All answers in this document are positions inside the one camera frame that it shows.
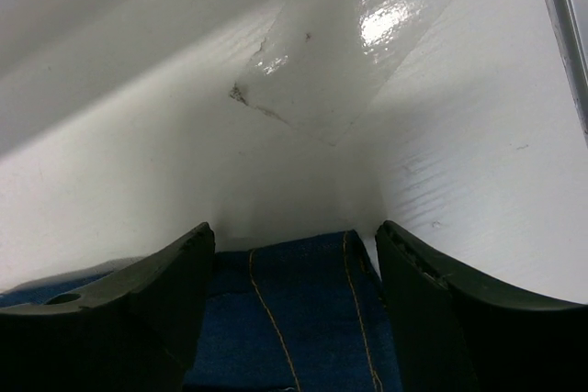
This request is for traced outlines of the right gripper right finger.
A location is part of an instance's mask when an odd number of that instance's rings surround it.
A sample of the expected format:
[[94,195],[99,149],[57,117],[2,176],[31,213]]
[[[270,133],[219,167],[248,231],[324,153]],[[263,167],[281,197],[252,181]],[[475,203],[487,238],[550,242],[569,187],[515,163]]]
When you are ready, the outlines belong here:
[[586,390],[585,305],[505,283],[389,220],[376,244],[404,390]]

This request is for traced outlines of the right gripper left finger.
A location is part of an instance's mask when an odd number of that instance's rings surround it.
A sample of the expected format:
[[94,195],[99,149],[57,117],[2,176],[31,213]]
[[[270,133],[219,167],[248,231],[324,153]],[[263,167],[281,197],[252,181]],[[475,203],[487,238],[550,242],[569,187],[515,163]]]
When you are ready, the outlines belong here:
[[93,283],[2,308],[2,390],[182,390],[214,254],[214,233],[202,223]]

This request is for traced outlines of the dark blue denim trousers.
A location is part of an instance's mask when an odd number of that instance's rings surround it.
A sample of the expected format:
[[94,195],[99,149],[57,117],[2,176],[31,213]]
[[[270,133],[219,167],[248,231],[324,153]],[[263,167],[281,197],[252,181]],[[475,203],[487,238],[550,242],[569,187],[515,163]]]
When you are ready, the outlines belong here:
[[[4,294],[1,310],[43,304],[118,270]],[[399,390],[379,280],[354,232],[215,251],[180,391]]]

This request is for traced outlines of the clear tape patch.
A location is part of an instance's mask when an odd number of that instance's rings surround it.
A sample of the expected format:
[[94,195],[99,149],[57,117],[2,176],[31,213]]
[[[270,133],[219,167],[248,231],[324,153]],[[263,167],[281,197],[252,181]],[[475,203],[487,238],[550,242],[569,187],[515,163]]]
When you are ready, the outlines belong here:
[[451,0],[288,0],[230,97],[337,143]]

